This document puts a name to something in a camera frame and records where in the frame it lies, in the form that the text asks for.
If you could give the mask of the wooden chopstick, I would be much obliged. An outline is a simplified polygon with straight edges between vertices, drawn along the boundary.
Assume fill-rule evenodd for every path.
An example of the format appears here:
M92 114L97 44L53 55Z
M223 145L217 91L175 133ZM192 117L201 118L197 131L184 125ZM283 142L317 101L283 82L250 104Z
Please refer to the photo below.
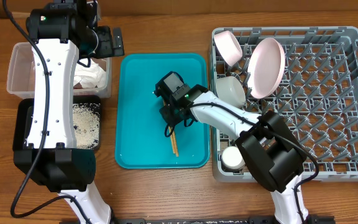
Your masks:
M170 135L170 140L171 140L171 144L172 144L173 153L175 155L177 155L177 142L176 142L176 138L175 138L175 132L171 129L171 127L169 127L168 130L172 133Z
M176 139L175 132L172 132L171 140L172 140L174 154L178 157L179 153L178 153L178 145L177 145L177 139Z

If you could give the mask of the white napkin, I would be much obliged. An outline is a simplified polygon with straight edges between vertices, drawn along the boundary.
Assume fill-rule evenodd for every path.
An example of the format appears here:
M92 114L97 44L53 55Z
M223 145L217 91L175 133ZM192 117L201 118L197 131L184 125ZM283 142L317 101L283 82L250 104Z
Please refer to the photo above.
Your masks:
M107 77L102 66L91 59L90 67L76 64L73 86L74 89L99 88L106 83Z

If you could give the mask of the grey shallow bowl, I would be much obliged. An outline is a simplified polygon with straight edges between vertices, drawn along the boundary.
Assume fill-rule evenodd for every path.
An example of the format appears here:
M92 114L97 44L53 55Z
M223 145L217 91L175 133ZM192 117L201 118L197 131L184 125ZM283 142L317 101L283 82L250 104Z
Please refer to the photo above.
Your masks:
M242 108L246 103L244 89L235 77L218 78L216 80L216 93L220 100L237 108Z

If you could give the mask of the white cup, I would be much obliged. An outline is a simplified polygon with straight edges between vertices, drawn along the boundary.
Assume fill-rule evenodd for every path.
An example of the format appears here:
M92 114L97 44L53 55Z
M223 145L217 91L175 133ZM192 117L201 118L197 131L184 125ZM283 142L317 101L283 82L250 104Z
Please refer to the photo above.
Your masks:
M242 155L236 146L229 146L223 150L221 154L221 162L225 168L233 171L242 170L246 166Z

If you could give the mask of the white round plate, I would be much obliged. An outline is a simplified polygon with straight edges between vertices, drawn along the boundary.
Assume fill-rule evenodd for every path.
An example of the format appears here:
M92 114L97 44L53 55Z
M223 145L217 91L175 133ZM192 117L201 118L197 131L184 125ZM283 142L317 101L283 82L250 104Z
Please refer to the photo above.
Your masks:
M247 85L256 99L270 96L282 80L285 69L285 53L274 38L266 38L254 49L247 72Z

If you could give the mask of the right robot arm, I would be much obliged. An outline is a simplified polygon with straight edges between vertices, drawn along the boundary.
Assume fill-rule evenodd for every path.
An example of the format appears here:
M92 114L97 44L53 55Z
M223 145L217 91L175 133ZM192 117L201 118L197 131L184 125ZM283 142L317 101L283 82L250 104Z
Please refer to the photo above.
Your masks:
M156 83L154 94L165 106L160 114L170 137L179 123L208 124L236 143L252 177L268 190L278 223L304 223L308 211L303 205L301 175L306 153L284 119L273 111L250 113L220 100L201 85L189 87L177 72L169 72Z

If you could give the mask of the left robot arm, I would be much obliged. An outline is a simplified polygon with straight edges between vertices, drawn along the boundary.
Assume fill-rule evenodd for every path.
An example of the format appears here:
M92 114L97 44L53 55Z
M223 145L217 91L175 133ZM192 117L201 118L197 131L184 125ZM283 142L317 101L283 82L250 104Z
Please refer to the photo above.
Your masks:
M116 223L100 195L93 151L76 145L73 81L83 59L124 55L120 28L99 26L97 1L54 1L31 11L19 32L32 47L35 95L30 131L14 164L26 180L65 200L80 223Z

